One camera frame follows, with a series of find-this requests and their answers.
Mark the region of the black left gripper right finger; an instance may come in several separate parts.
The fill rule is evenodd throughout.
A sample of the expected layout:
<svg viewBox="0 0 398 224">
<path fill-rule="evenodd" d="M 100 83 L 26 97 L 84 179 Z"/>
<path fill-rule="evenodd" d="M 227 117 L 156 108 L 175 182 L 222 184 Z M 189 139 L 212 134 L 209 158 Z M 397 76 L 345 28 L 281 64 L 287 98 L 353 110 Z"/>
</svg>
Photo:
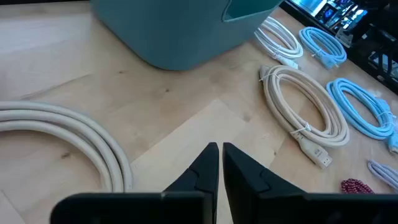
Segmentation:
<svg viewBox="0 0 398 224">
<path fill-rule="evenodd" d="M 398 195 L 307 193 L 229 142 L 223 172 L 234 224 L 398 224 Z"/>
</svg>

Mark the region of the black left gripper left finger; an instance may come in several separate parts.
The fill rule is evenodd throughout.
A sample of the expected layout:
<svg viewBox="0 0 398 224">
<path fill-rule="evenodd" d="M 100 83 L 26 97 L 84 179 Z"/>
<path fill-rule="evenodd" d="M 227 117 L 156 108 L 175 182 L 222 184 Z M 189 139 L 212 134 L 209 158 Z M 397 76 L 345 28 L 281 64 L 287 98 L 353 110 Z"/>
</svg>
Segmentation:
<svg viewBox="0 0 398 224">
<path fill-rule="evenodd" d="M 71 195 L 54 206 L 50 224 L 215 224 L 218 181 L 211 142 L 162 192 Z"/>
</svg>

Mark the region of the teal plastic bin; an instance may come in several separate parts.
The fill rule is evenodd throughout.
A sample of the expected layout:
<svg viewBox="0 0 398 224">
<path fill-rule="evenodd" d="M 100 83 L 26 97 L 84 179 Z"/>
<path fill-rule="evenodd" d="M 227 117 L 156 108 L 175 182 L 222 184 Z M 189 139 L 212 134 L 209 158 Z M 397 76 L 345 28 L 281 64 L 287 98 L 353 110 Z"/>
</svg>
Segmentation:
<svg viewBox="0 0 398 224">
<path fill-rule="evenodd" d="M 249 40 L 284 0 L 90 0 L 94 15 L 137 56 L 189 70 Z"/>
</svg>

